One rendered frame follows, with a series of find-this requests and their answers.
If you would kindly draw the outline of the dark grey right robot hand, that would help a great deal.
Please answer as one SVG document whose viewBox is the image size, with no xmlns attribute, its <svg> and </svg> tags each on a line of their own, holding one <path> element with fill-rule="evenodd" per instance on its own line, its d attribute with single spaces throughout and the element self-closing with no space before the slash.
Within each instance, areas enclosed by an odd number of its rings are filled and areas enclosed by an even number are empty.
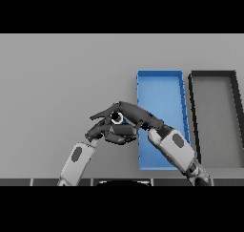
<svg viewBox="0 0 244 232">
<path fill-rule="evenodd" d="M 133 123 L 135 126 L 139 126 L 144 130 L 149 130 L 151 128 L 160 130 L 164 125 L 164 121 L 162 119 L 157 118 L 147 110 L 144 110 L 137 105 L 125 101 L 113 103 L 113 105 L 107 110 L 91 116 L 91 120 L 100 117 L 109 117 L 113 112 L 121 113 L 122 116 L 129 122 Z"/>
</svg>

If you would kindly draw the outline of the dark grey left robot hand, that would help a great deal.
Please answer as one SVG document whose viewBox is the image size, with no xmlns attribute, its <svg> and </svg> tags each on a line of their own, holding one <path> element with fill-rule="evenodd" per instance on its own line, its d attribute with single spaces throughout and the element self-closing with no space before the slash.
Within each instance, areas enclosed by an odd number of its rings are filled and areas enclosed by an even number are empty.
<svg viewBox="0 0 244 232">
<path fill-rule="evenodd" d="M 86 134 L 89 142 L 104 138 L 109 143 L 124 145 L 136 140 L 137 129 L 129 123 L 114 124 L 111 120 L 102 119 L 96 123 Z"/>
</svg>

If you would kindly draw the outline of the blue pipe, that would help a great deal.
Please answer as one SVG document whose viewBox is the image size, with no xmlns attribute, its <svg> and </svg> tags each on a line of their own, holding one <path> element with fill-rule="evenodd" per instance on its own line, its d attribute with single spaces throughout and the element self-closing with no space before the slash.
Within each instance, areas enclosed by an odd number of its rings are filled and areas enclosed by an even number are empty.
<svg viewBox="0 0 244 232">
<path fill-rule="evenodd" d="M 116 125 L 122 125 L 128 123 L 128 121 L 123 117 L 123 115 L 120 112 L 112 112 L 111 120 L 112 123 Z"/>
</svg>

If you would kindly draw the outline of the blue bin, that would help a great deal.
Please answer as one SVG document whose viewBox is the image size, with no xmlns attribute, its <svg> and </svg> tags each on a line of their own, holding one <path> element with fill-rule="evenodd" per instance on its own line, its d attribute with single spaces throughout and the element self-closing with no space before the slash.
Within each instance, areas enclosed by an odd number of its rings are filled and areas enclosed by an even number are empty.
<svg viewBox="0 0 244 232">
<path fill-rule="evenodd" d="M 191 143 L 183 72 L 138 70 L 136 79 L 137 105 L 177 129 Z M 140 129 L 138 137 L 140 170 L 175 170 L 148 141 L 145 130 Z"/>
</svg>

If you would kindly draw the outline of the dark grey bin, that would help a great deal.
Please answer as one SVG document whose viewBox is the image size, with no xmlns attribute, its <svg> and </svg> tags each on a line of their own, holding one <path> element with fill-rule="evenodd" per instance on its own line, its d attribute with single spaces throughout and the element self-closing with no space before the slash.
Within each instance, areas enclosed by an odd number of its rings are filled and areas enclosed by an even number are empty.
<svg viewBox="0 0 244 232">
<path fill-rule="evenodd" d="M 197 157 L 205 168 L 244 168 L 244 111 L 236 71 L 188 76 Z"/>
</svg>

